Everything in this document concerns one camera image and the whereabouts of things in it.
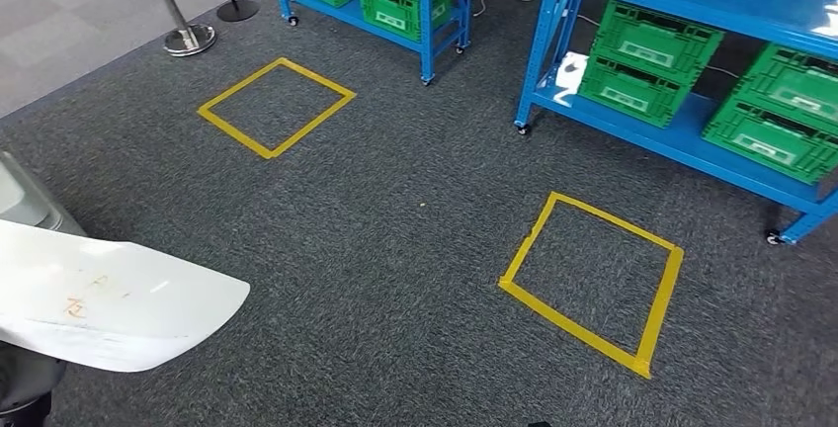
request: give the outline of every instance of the chrome stanchion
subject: chrome stanchion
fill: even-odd
[[[259,12],[259,4],[252,0],[230,0],[215,12],[224,22],[241,22]]]
[[[163,48],[172,56],[190,56],[200,53],[215,43],[215,29],[209,25],[187,24],[175,0],[163,0],[177,30],[169,32]]]

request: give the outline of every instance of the black stanchion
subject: black stanchion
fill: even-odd
[[[259,12],[259,4],[252,0],[230,0],[215,12],[224,22],[241,22]]]

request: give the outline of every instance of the stanchion base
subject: stanchion base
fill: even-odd
[[[253,17],[256,15],[256,12],[259,12],[259,4],[252,0],[236,0],[235,5],[238,6],[238,10],[236,10],[232,2],[227,2],[218,7],[215,14],[224,22],[241,22],[242,20]]]
[[[163,48],[172,56],[190,56],[198,54],[215,43],[215,29],[209,25],[192,24],[189,26],[195,42],[189,43],[179,30],[173,30],[166,36]]]

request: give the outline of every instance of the shelf frame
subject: shelf frame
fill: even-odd
[[[458,52],[471,45],[469,35],[471,28],[471,0],[456,0],[456,5],[452,8],[451,19],[436,29],[432,29],[431,25],[431,0],[419,0],[420,39],[418,42],[406,39],[405,37],[401,37],[366,22],[360,0],[351,0],[340,7],[334,7],[320,0],[279,0],[279,2],[282,17],[293,25],[296,25],[298,18],[293,14],[291,2],[295,2],[298,5],[315,10],[419,53],[422,62],[421,78],[425,85],[430,84],[431,80],[434,79],[434,58],[436,56],[454,43],[457,43],[457,48],[459,48]]]
[[[730,29],[729,22],[722,25],[722,22],[715,20],[702,20],[712,16],[713,11],[701,4],[685,4],[674,0],[621,1]],[[568,47],[580,2],[542,0],[514,121],[519,131],[527,131],[531,108],[537,105],[799,211],[797,219],[782,231],[769,229],[772,236],[768,240],[772,243],[797,243],[827,219],[838,214],[838,189],[820,198],[817,185],[806,185],[703,141],[702,128],[714,110],[714,103],[707,98],[691,94],[669,127],[656,128],[576,96],[587,57],[568,52]],[[717,16],[727,20],[723,14]],[[734,23],[735,30],[740,33],[838,57],[838,41],[823,35],[789,33],[789,28],[782,25],[749,22],[748,17],[742,16],[736,17]],[[758,30],[760,27],[773,30]]]

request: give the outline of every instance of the yellow tape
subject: yellow tape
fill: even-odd
[[[303,126],[300,130],[295,132],[291,137],[287,138],[283,143],[281,143],[275,149],[269,149],[268,147],[262,145],[261,143],[257,142],[252,137],[248,136],[238,128],[234,127],[224,119],[217,116],[215,113],[212,112],[212,107],[220,103],[221,101],[227,99],[228,97],[232,96],[236,92],[240,91],[242,88],[247,86],[248,84],[256,81],[268,71],[276,68],[277,66],[285,66],[288,69],[291,69],[313,81],[316,81],[319,84],[335,91],[336,93],[340,94],[342,97],[338,102],[331,105],[327,110],[320,113],[316,118],[312,119],[308,124]],[[263,66],[255,73],[251,74],[250,76],[242,79],[238,83],[234,84],[232,87],[224,91],[223,93],[215,96],[214,98],[207,101],[203,104],[200,108],[198,108],[198,114],[215,125],[217,128],[220,128],[224,132],[226,132],[229,136],[238,140],[242,145],[245,147],[253,150],[254,152],[261,155],[263,158],[274,158],[291,148],[292,145],[297,143],[301,138],[303,138],[306,134],[311,132],[314,128],[319,126],[323,121],[329,119],[333,114],[335,114],[339,109],[346,106],[347,103],[352,101],[355,98],[356,94],[343,86],[332,82],[319,74],[303,68],[302,66],[290,61],[287,58],[277,58],[273,62]]]
[[[636,354],[633,355],[615,346],[608,340],[562,315],[512,282],[515,275],[518,273],[518,270],[521,268],[521,264],[524,263],[527,253],[533,247],[533,243],[542,232],[542,229],[552,213],[556,202],[565,202],[569,205],[577,207],[584,212],[600,217],[670,251],[663,270],[663,275],[660,279],[660,284],[658,285],[657,292],[655,293],[655,298],[652,301],[651,310],[646,318],[646,325],[643,328],[643,334],[640,336],[640,342]],[[509,268],[506,270],[506,273],[501,276],[498,281],[498,286],[559,328],[570,333],[582,342],[588,344],[600,353],[608,356],[612,360],[629,368],[635,373],[643,376],[644,378],[650,379],[652,355],[654,354],[655,345],[657,344],[657,339],[660,335],[660,328],[663,325],[663,317],[666,314],[666,308],[669,305],[669,300],[672,298],[672,292],[675,289],[675,282],[678,279],[678,271],[683,260],[684,250],[675,244],[610,213],[603,212],[602,210],[596,209],[586,203],[580,202],[579,200],[561,195],[557,192],[550,192],[549,197],[547,197],[545,207],[542,209],[541,214],[539,214],[539,218],[536,220],[536,223],[533,224],[530,234],[524,238],[524,241],[521,243],[521,247],[518,248],[518,252],[509,263]]]

